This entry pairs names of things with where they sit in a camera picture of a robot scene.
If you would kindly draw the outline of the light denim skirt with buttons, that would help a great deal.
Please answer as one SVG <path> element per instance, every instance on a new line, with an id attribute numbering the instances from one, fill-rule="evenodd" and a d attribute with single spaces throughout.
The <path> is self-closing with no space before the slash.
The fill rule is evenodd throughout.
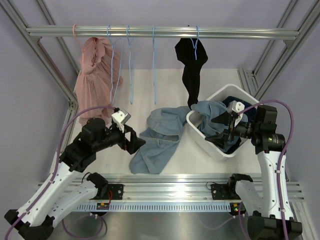
<path id="1" fill-rule="evenodd" d="M 212 123 L 211 122 L 212 116 L 208 114 L 203 114 L 201 117 L 201 122 L 197 129 L 205 136 L 205 137 L 210 137 L 214 135 L 218 135 L 223 133 L 225 129 L 228 127 L 224 124 L 219 124 L 219 123 Z M 224 147 L 218 147 L 223 153 L 226 154 L 232 154 L 239 146 L 241 143 L 241 139 L 239 137 L 235 137 L 234 141 L 227 146 L 225 149 Z"/>

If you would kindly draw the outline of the light denim jeans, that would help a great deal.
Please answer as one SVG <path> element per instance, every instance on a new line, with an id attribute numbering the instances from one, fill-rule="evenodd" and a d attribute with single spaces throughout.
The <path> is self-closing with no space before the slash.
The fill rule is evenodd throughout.
<path id="1" fill-rule="evenodd" d="M 163 107 L 150 113 L 146 120 L 146 130 L 139 135 L 146 144 L 137 151 L 129 163 L 132 174 L 162 172 L 182 139 L 187 114 L 191 110 L 192 106 Z"/>

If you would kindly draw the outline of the light blue hanger of denim skirt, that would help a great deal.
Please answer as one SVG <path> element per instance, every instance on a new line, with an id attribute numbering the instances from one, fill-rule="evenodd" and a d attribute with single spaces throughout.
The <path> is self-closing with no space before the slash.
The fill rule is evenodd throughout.
<path id="1" fill-rule="evenodd" d="M 111 37 L 111 25 L 108 24 L 107 25 L 107 29 L 106 29 L 106 33 L 107 33 L 107 39 L 111 44 L 111 50 L 112 50 L 112 54 L 111 54 L 111 90 L 110 90 L 110 103 L 114 104 L 115 99 L 116 99 L 116 95 L 117 95 L 117 91 L 118 91 L 118 87 L 119 87 L 119 82 L 120 82 L 120 71 L 122 68 L 122 56 L 123 56 L 123 47 L 124 45 L 122 45 L 121 47 L 121 51 L 120 51 L 120 63 L 119 63 L 119 69 L 118 69 L 118 77 L 116 80 L 116 84 L 114 85 L 114 64 L 115 64 L 115 56 L 116 56 L 116 46 L 118 41 L 122 41 L 122 43 L 124 44 L 124 41 L 122 40 L 121 37 L 119 37 L 116 40 L 112 40 Z"/>

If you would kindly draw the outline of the light blue wire hanger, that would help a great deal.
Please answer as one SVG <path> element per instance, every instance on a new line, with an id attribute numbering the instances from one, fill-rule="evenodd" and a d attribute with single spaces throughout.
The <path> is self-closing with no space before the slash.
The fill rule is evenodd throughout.
<path id="1" fill-rule="evenodd" d="M 133 54 L 133 42 L 135 40 L 134 37 L 131 37 L 130 34 L 130 26 L 126 26 L 126 38 L 129 49 L 129 57 L 128 57 L 128 70 L 129 70 L 129 102 L 131 105 L 134 104 L 134 54 Z"/>

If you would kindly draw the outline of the light blue hanger of jeans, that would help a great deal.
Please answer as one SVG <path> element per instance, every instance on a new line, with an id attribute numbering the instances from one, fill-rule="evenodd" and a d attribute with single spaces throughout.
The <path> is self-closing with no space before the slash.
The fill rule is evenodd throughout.
<path id="1" fill-rule="evenodd" d="M 156 105 L 158 101 L 157 96 L 157 51 L 156 51 L 156 27 L 152 26 L 152 75 L 153 75 L 153 102 Z"/>

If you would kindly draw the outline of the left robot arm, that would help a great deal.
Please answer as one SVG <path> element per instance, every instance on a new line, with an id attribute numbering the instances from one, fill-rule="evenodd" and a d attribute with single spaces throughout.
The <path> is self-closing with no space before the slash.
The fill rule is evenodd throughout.
<path id="1" fill-rule="evenodd" d="M 109 182 L 94 172 L 76 190 L 58 199 L 69 184 L 97 159 L 97 152 L 118 145 L 132 155 L 145 143 L 128 125 L 120 128 L 114 122 L 107 128 L 103 119 L 91 118 L 64 149 L 57 168 L 32 198 L 19 209 L 10 209 L 4 218 L 25 240 L 48 239 L 54 228 L 82 203 L 94 198 L 112 198 Z"/>

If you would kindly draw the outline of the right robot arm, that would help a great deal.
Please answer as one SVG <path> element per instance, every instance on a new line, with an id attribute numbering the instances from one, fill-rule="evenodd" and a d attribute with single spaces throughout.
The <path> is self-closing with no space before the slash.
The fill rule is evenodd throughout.
<path id="1" fill-rule="evenodd" d="M 239 200 L 248 214 L 247 233 L 251 240 L 295 240 L 302 235 L 301 222 L 294 219 L 287 192 L 285 174 L 286 151 L 289 139 L 276 132 L 277 109 L 256 104 L 254 122 L 244 122 L 246 111 L 241 102 L 233 101 L 225 113 L 212 119 L 227 126 L 222 133 L 206 141 L 225 147 L 235 137 L 250 139 L 260 166 L 262 196 L 255 189 L 253 179 L 234 173 L 226 184 L 212 183 L 214 200 Z"/>

